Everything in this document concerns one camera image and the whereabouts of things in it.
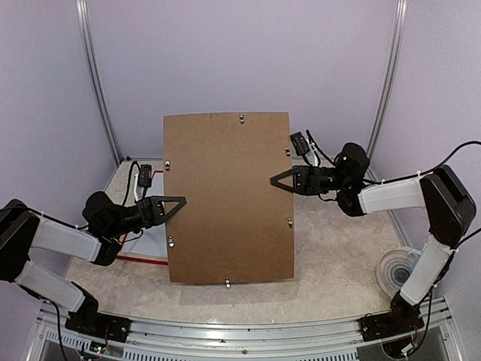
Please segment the autumn forest photo print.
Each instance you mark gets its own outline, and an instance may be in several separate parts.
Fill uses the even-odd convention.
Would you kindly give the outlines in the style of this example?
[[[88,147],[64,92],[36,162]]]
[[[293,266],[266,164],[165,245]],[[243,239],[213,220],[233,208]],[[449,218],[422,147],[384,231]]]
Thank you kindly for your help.
[[[152,175],[152,185],[146,191],[146,196],[163,196],[163,173],[162,171],[154,171]],[[168,250],[166,242],[165,225],[155,226],[144,230],[143,235],[136,238],[131,234],[127,237],[128,242],[123,246],[123,252],[130,257],[137,259],[151,259],[159,262],[168,260]]]

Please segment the wooden photo frame red edge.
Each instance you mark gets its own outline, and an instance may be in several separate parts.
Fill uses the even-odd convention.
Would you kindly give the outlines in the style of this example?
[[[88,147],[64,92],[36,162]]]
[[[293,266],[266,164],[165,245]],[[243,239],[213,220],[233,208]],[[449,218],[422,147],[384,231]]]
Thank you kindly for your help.
[[[133,196],[133,187],[132,187],[132,190],[131,190],[131,196],[130,198],[132,200],[134,200],[134,196]],[[122,241],[128,241],[127,240],[127,237],[131,234],[134,234],[134,233],[129,233],[127,235],[124,235],[122,239]],[[143,235],[143,233],[139,233],[138,235],[136,235],[136,238],[132,238],[132,241],[135,240],[135,239],[138,239],[140,238],[141,236]],[[147,264],[154,264],[154,265],[168,265],[168,261],[166,262],[159,262],[159,261],[155,261],[155,260],[151,260],[151,259],[137,259],[137,258],[134,258],[134,257],[130,257],[127,253],[124,253],[123,252],[123,248],[122,250],[117,254],[117,259],[122,259],[122,260],[128,260],[128,261],[132,261],[132,262],[142,262],[142,263],[147,263]]]

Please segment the brown backing board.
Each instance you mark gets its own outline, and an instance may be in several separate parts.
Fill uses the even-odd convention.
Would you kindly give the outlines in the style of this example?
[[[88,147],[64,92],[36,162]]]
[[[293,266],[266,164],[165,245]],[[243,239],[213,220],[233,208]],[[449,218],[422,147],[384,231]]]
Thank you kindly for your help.
[[[164,118],[164,192],[186,199],[166,224],[171,282],[293,278],[294,197],[271,184],[292,167],[289,134],[286,112]]]

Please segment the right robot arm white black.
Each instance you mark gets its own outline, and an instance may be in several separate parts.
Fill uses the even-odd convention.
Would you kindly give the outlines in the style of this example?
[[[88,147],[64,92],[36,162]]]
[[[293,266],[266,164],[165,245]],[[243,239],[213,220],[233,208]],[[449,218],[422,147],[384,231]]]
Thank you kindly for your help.
[[[399,334],[423,325],[420,305],[446,274],[460,245],[470,238],[476,203],[447,162],[385,181],[368,180],[369,167],[365,150],[349,142],[330,166],[294,165],[274,175],[271,185],[301,196],[334,193],[334,201],[348,217],[388,211],[415,211],[421,216],[426,236],[413,270],[395,291],[387,313],[361,320],[369,331]]]

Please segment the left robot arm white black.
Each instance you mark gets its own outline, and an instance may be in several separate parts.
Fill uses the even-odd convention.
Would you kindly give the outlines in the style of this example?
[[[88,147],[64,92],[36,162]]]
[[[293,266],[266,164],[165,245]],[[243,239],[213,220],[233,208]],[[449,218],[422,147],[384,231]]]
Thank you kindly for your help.
[[[100,266],[108,266],[121,251],[121,237],[160,226],[183,206],[183,196],[149,196],[132,206],[118,205],[103,191],[86,201],[79,227],[12,199],[1,209],[1,280],[15,283],[35,296],[66,309],[69,317],[91,335],[105,327],[98,301],[81,287],[32,261],[33,249],[51,250]]]

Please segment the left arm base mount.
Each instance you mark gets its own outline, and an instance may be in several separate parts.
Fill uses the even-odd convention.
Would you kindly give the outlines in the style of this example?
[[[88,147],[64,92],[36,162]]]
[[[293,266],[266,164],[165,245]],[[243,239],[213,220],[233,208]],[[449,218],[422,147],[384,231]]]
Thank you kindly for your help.
[[[65,328],[105,341],[126,343],[131,324],[132,321],[129,318],[110,314],[96,313],[93,318],[87,319],[70,313],[65,321]]]

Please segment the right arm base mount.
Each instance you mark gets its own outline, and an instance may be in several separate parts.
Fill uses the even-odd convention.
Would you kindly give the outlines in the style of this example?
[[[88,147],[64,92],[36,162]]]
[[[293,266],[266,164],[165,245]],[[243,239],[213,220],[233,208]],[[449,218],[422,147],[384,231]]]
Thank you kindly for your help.
[[[358,324],[364,342],[402,335],[425,325],[420,315],[408,320],[395,320],[389,312],[367,314],[358,320]]]

